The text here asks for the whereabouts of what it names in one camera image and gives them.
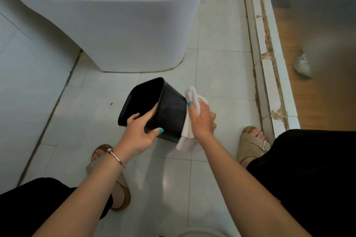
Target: toilet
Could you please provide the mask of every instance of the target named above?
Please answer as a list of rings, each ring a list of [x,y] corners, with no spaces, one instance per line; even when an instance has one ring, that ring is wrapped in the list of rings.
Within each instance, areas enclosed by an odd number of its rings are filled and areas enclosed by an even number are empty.
[[[183,59],[200,0],[21,0],[105,72],[156,72]]]

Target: white cloth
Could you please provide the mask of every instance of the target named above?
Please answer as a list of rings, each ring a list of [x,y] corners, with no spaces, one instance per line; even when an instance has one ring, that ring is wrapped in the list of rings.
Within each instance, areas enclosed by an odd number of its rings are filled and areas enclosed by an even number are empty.
[[[187,103],[192,102],[195,105],[198,115],[200,115],[199,98],[207,104],[207,100],[204,97],[198,95],[194,87],[190,87],[185,91],[185,99],[187,100]],[[181,137],[176,145],[177,150],[190,152],[193,150],[194,147],[201,148],[201,146],[199,145],[198,141],[195,139],[193,134],[188,106],[187,106],[187,113],[185,115],[185,121],[182,129],[182,133],[180,135]]]

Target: silver bangle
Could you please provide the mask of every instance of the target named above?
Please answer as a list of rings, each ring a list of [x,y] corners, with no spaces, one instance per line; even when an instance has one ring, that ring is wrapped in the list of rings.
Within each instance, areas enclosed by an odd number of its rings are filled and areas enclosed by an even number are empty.
[[[112,154],[114,158],[116,158],[116,160],[121,164],[122,167],[126,168],[126,166],[120,161],[120,159],[113,153],[113,150],[111,148],[109,148],[107,152]]]

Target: beige sandal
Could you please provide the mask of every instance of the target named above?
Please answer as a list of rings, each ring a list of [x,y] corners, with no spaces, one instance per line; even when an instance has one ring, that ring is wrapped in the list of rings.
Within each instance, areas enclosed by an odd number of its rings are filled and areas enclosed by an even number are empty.
[[[241,163],[248,157],[258,158],[267,153],[271,148],[268,142],[258,139],[250,133],[255,128],[255,126],[248,126],[241,134],[240,144],[238,145],[238,156],[236,158],[238,163]]]
[[[93,170],[96,168],[97,165],[100,164],[100,162],[104,159],[104,157],[106,156],[106,152],[107,150],[112,147],[108,144],[102,144],[100,145],[98,148],[96,148],[93,152],[93,154],[91,156],[93,156],[96,152],[96,150],[103,150],[105,152],[104,155],[100,156],[97,160],[91,162],[88,164],[88,166],[85,168],[87,171],[87,174],[91,174],[93,172]],[[123,193],[125,195],[125,199],[123,201],[123,204],[119,207],[119,208],[112,208],[115,211],[122,211],[123,209],[125,209],[128,204],[131,201],[131,194],[130,194],[130,190],[128,189],[127,183],[125,181],[125,178],[123,177],[122,173],[120,174],[120,176],[118,177],[117,181],[116,181],[119,185],[121,185]]]

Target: trash bin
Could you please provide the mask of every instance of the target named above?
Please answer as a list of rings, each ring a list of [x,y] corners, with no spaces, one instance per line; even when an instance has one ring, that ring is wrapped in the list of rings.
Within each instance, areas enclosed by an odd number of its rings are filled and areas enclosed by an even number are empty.
[[[164,132],[158,137],[177,143],[185,122],[187,101],[162,77],[137,85],[128,95],[118,118],[119,126],[127,126],[127,119],[140,113],[143,116],[154,105],[156,111],[145,126],[145,132],[161,127]]]

